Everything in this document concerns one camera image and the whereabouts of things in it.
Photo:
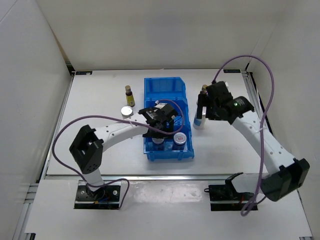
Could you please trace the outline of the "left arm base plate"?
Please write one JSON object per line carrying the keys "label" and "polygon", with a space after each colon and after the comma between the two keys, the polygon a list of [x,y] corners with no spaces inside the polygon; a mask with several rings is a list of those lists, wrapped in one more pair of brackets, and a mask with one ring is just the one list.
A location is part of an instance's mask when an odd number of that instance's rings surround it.
{"label": "left arm base plate", "polygon": [[91,190],[84,181],[79,181],[73,208],[76,210],[119,210],[123,203],[121,190],[121,179],[106,182],[106,186],[95,191]]}

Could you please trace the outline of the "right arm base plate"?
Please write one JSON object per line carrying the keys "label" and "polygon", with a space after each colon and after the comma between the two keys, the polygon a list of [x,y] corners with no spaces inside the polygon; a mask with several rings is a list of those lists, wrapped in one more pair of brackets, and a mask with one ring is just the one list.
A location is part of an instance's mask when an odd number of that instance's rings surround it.
{"label": "right arm base plate", "polygon": [[240,212],[254,195],[251,192],[234,192],[226,184],[209,185],[204,192],[209,195],[212,212]]}

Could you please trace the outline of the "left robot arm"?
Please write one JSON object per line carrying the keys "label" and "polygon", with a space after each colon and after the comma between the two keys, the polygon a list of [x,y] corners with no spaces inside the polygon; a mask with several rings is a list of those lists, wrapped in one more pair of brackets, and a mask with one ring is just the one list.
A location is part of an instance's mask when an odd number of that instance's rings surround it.
{"label": "left robot arm", "polygon": [[178,112],[171,104],[158,103],[107,126],[91,128],[87,124],[81,127],[69,151],[87,182],[87,194],[93,200],[100,200],[105,194],[99,170],[103,152],[138,135],[169,138],[174,134],[174,119],[177,116]]}

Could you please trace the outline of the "white-lid spice jar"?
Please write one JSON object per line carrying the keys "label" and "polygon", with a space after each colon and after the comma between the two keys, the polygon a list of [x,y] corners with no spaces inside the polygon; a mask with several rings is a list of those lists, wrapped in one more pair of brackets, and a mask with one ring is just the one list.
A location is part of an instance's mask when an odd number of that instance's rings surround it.
{"label": "white-lid spice jar", "polygon": [[183,132],[177,132],[173,136],[172,149],[177,151],[183,151],[187,142],[187,136]]}
{"label": "white-lid spice jar", "polygon": [[165,149],[165,140],[163,138],[152,138],[152,149],[154,151],[163,151]]}

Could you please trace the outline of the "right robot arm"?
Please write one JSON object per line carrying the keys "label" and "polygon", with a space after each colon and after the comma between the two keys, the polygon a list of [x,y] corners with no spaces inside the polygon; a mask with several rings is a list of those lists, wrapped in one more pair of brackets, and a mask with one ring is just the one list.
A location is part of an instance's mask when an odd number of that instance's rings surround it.
{"label": "right robot arm", "polygon": [[234,98],[224,81],[205,87],[198,94],[196,116],[213,121],[226,121],[238,130],[259,156],[267,176],[261,178],[259,189],[276,202],[300,188],[310,169],[304,158],[298,160],[285,150],[268,129],[261,127],[261,120],[254,106],[244,96]]}

